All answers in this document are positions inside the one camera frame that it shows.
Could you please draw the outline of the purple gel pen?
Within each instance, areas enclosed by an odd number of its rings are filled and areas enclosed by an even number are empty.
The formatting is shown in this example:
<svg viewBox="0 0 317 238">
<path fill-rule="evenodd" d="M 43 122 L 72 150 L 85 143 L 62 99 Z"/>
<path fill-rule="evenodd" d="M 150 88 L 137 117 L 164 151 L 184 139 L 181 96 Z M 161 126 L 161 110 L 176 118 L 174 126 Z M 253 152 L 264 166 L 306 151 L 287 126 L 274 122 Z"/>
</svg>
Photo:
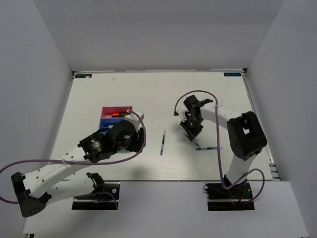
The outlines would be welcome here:
<svg viewBox="0 0 317 238">
<path fill-rule="evenodd" d="M 164 149 L 164 143 L 165 143 L 165 136 L 166 136 L 166 130 L 163 130 L 163 133 L 162 133 L 162 141 L 161 141 L 161 147 L 160 147 L 160 156 L 163 155 L 163 149 Z"/>
</svg>

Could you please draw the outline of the orange cap black highlighter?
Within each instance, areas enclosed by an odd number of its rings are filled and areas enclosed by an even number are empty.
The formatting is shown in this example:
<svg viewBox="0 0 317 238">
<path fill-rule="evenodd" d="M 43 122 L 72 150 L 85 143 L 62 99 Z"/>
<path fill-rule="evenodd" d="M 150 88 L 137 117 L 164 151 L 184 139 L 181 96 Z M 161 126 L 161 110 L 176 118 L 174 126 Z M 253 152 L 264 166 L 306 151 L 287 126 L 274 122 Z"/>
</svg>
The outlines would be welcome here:
<svg viewBox="0 0 317 238">
<path fill-rule="evenodd" d="M 112 118 L 124 118 L 128 115 L 128 113 L 113 113 Z"/>
</svg>

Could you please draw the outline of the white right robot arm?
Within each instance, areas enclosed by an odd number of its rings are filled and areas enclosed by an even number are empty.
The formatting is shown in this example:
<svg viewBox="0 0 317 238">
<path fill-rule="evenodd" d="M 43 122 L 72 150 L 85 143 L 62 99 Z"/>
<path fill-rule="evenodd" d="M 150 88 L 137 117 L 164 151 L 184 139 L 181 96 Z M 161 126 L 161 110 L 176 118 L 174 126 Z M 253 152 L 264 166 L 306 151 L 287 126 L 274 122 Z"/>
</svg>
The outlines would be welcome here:
<svg viewBox="0 0 317 238">
<path fill-rule="evenodd" d="M 185 109 L 174 110 L 174 115 L 180 117 L 180 126 L 190 141 L 193 141 L 203 129 L 205 120 L 216 124 L 216 143 L 219 174 L 224 193 L 231 198 L 241 193 L 250 166 L 256 156 L 267 145 L 267 139 L 254 112 L 237 113 L 221 107 L 217 101 L 204 99 L 199 101 L 192 95 L 184 101 Z M 226 174 L 222 173 L 220 158 L 219 128 L 227 130 L 233 158 Z"/>
</svg>

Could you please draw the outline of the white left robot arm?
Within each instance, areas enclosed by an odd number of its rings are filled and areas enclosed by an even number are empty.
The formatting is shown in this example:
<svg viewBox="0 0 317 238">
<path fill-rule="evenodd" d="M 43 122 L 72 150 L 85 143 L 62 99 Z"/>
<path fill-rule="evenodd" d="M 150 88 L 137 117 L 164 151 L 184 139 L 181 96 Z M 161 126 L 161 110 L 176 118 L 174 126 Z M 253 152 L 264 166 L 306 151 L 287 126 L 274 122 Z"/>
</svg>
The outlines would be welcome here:
<svg viewBox="0 0 317 238">
<path fill-rule="evenodd" d="M 124 119 L 112 128 L 101 128 L 82 139 L 56 162 L 27 174 L 16 172 L 11 176 L 11 181 L 22 216 L 34 216 L 47 205 L 71 197 L 114 198 L 97 173 L 87 172 L 79 180 L 68 177 L 83 168 L 97 165 L 122 150 L 140 154 L 145 141 L 146 130 L 139 123 Z"/>
</svg>

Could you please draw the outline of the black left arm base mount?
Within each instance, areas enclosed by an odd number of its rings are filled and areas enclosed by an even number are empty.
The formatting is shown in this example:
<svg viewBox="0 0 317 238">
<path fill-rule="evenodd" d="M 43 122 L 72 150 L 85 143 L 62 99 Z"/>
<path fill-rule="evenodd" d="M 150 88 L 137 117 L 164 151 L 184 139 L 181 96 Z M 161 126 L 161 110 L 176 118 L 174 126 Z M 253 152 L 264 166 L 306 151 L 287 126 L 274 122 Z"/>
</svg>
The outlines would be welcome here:
<svg viewBox="0 0 317 238">
<path fill-rule="evenodd" d="M 93 183 L 88 195 L 73 198 L 72 210 L 118 210 L 120 182 L 106 182 L 98 173 L 87 173 Z"/>
</svg>

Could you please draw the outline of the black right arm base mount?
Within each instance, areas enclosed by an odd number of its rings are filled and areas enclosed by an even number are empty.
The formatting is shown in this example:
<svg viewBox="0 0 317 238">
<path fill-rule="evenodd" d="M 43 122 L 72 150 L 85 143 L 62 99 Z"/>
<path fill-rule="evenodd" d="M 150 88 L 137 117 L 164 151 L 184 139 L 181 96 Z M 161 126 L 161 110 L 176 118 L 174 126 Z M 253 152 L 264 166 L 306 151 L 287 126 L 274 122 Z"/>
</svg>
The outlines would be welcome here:
<svg viewBox="0 0 317 238">
<path fill-rule="evenodd" d="M 203 190 L 207 195 L 208 211 L 254 211 L 253 194 L 250 184 L 235 186 L 230 190 L 221 183 L 206 183 Z"/>
</svg>

